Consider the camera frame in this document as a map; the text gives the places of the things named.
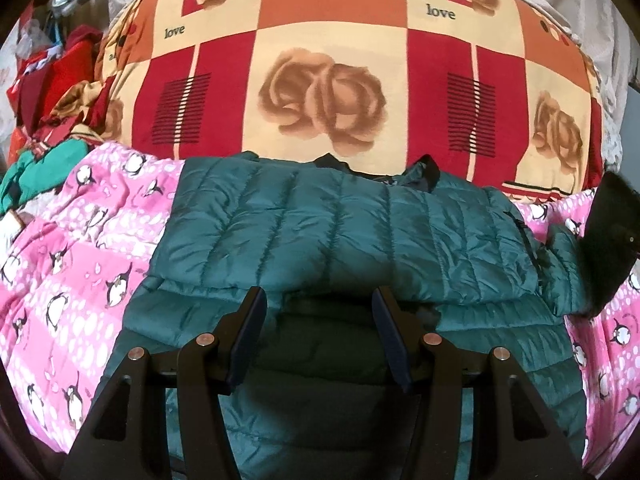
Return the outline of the green garment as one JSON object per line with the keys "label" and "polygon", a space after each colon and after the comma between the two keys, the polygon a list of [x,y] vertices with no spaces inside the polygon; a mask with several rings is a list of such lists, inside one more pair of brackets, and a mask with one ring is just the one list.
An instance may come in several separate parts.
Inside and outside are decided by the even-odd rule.
{"label": "green garment", "polygon": [[85,141],[70,139],[40,158],[32,152],[21,154],[1,181],[1,214],[63,184],[88,151]]}

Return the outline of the red clothes pile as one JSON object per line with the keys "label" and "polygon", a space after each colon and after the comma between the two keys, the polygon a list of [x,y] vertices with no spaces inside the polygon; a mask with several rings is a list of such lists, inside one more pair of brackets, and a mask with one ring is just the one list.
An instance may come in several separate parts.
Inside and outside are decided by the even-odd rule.
{"label": "red clothes pile", "polygon": [[15,112],[8,161],[29,148],[54,148],[68,138],[91,144],[119,134],[115,107],[108,101],[111,81],[96,79],[102,34],[77,27],[62,47],[50,47],[22,63],[6,92]]}

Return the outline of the pink penguin bed quilt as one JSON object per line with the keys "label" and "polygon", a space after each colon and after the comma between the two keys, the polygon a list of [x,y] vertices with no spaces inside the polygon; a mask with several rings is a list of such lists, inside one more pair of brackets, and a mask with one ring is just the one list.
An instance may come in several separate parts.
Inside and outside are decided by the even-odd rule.
{"label": "pink penguin bed quilt", "polygon": [[91,151],[1,268],[1,361],[27,428],[73,445],[127,304],[163,235],[181,162],[117,143]]}

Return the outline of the teal quilted puffer jacket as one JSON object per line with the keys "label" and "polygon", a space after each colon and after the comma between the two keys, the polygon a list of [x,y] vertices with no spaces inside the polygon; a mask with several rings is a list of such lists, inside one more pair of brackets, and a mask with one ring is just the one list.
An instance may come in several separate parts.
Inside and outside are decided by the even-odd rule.
{"label": "teal quilted puffer jacket", "polygon": [[494,188],[442,174],[369,180],[253,154],[188,160],[165,232],[107,362],[179,348],[254,286],[268,313],[250,370],[221,401],[245,479],[395,479],[407,399],[372,315],[386,286],[461,349],[503,346],[575,455],[586,399],[564,318],[582,310],[576,236],[537,240]]}

